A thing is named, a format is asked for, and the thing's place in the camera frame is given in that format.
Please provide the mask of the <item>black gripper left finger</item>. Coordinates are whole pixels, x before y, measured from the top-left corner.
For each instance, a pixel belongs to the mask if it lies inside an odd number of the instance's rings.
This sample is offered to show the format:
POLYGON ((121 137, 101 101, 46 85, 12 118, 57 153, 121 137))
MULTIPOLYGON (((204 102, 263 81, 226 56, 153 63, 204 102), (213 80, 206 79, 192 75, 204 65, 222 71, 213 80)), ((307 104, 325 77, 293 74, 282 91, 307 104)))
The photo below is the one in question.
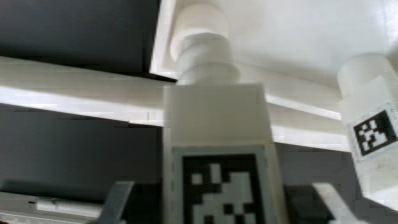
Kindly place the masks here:
POLYGON ((108 191, 99 217, 89 224, 160 224, 160 203, 158 183, 117 181, 108 191))

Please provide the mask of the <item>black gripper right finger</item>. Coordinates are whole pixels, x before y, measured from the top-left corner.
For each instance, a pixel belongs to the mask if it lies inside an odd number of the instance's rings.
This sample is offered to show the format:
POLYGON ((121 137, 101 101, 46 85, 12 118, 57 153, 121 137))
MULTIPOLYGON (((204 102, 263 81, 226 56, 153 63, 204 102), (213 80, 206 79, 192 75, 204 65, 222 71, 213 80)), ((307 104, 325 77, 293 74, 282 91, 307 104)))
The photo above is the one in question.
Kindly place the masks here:
POLYGON ((348 208, 330 183, 284 187, 290 224, 368 224, 348 208))

